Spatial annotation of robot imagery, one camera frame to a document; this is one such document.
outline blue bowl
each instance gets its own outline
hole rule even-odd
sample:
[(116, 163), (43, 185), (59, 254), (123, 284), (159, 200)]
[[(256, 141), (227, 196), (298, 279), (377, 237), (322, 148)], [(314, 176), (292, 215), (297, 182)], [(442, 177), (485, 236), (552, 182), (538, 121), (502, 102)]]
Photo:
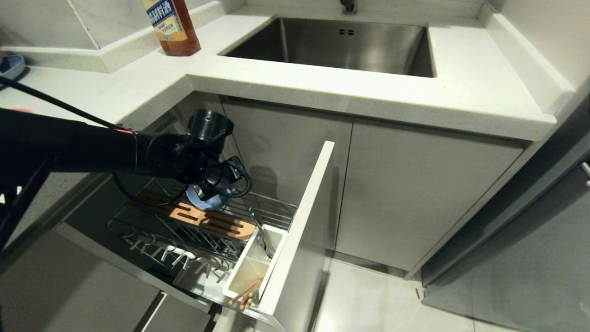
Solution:
[(2, 59), (0, 76), (7, 79), (16, 79), (25, 70), (25, 58), (23, 56), (8, 56)]

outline gray cabinet door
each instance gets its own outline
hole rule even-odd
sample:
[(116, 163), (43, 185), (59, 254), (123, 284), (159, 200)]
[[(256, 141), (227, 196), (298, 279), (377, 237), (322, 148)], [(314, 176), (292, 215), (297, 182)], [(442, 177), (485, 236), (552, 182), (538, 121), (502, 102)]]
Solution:
[(336, 250), (410, 271), (523, 148), (355, 121)]
[(297, 204), (324, 141), (335, 143), (331, 192), (317, 198), (330, 206), (328, 248), (334, 249), (352, 119), (234, 100), (223, 108), (235, 123), (233, 137), (259, 194)]

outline wooden chopsticks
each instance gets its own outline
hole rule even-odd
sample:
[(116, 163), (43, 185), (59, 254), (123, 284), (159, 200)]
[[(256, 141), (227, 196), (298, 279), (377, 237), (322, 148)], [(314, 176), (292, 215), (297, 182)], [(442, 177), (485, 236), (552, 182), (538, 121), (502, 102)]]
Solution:
[(252, 304), (252, 299), (254, 298), (255, 294), (258, 292), (258, 288), (262, 284), (262, 278), (254, 281), (250, 287), (246, 288), (243, 292), (236, 295), (233, 299), (229, 300), (227, 304), (233, 305), (236, 303), (240, 298), (240, 309), (246, 310), (250, 308), (250, 304)]

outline sink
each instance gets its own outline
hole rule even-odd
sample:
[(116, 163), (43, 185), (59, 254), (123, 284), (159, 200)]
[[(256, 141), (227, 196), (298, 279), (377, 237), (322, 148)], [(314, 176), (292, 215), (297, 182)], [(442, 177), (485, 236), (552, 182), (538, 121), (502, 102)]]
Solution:
[(434, 77), (419, 25), (277, 18), (225, 56)]

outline white countertop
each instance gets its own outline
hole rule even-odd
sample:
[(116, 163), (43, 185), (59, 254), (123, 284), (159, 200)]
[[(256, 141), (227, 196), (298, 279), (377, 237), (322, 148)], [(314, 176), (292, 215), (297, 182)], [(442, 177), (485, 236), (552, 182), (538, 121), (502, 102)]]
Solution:
[[(274, 17), (428, 25), (437, 76), (218, 55)], [(21, 83), (133, 129), (143, 129), (194, 90), (527, 141), (542, 140), (556, 124), (553, 115), (539, 109), (476, 19), (369, 11), (344, 16), (332, 9), (245, 6), (197, 29), (197, 35), (202, 50), (190, 57), (167, 57), (158, 50), (112, 74), (31, 67)], [(89, 122), (14, 89), (0, 91), (0, 107)], [(23, 224), (38, 218), (79, 181), (71, 178), (62, 190), (37, 199)]]

